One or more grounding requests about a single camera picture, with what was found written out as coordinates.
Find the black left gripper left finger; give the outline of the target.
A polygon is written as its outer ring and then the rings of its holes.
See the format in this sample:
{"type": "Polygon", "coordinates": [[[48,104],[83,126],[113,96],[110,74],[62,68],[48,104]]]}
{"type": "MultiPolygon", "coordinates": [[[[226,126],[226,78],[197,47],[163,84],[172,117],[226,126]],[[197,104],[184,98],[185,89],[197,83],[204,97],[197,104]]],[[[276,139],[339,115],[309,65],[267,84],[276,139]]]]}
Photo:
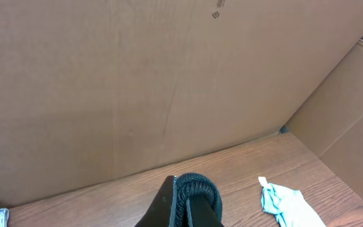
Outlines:
{"type": "Polygon", "coordinates": [[[174,227],[176,176],[167,176],[146,213],[135,227],[174,227]]]}

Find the folded beige garment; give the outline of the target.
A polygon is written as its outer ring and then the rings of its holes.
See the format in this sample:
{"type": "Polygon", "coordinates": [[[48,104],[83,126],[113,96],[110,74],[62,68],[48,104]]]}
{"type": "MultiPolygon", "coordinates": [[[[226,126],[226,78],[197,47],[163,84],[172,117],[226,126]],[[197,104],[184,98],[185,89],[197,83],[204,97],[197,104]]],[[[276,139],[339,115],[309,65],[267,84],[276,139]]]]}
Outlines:
{"type": "Polygon", "coordinates": [[[9,221],[9,209],[1,208],[0,209],[0,227],[8,227],[9,221]]]}

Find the brown cardboard side panel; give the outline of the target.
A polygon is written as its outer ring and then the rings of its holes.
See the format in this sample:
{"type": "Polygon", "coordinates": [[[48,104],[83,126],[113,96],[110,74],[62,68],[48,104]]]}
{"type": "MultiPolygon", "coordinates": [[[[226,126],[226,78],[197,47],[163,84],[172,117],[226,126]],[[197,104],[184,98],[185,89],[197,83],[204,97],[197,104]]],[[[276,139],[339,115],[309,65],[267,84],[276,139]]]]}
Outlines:
{"type": "Polygon", "coordinates": [[[286,126],[363,199],[363,36],[286,126]]]}

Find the black t-shirt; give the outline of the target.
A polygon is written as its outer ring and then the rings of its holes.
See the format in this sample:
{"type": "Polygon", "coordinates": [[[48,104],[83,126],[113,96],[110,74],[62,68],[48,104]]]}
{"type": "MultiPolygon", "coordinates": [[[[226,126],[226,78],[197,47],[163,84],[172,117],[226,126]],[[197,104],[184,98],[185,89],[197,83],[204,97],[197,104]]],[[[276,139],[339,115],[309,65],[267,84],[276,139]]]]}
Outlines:
{"type": "Polygon", "coordinates": [[[187,200],[191,197],[204,197],[216,217],[222,223],[222,199],[216,185],[199,173],[185,173],[176,177],[176,213],[174,227],[187,226],[187,200]]]}

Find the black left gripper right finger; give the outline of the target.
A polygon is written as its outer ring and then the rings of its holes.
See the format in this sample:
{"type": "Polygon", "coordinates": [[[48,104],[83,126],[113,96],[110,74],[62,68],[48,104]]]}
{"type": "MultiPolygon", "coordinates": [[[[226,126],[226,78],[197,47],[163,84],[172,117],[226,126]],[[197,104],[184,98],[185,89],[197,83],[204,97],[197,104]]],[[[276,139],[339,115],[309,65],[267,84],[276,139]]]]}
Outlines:
{"type": "Polygon", "coordinates": [[[187,200],[188,227],[223,227],[204,197],[191,197],[187,200]]]}

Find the light blue t-shirt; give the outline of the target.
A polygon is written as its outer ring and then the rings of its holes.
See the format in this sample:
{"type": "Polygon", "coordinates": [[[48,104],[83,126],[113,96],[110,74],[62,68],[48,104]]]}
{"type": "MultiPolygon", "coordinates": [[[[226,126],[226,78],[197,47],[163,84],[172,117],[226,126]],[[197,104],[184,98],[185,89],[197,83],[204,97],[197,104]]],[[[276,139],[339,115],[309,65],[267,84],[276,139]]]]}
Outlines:
{"type": "Polygon", "coordinates": [[[300,190],[268,183],[265,177],[258,177],[258,181],[263,212],[274,215],[281,227],[326,227],[300,190]]]}

